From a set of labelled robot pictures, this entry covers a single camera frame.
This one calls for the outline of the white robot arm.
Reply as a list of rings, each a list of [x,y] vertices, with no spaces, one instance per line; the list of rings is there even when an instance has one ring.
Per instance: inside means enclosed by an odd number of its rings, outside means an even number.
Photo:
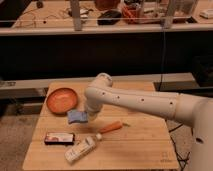
[[[174,92],[125,90],[112,87],[112,77],[98,74],[85,89],[85,110],[96,118],[104,104],[129,108],[193,129],[189,171],[213,171],[213,98]]]

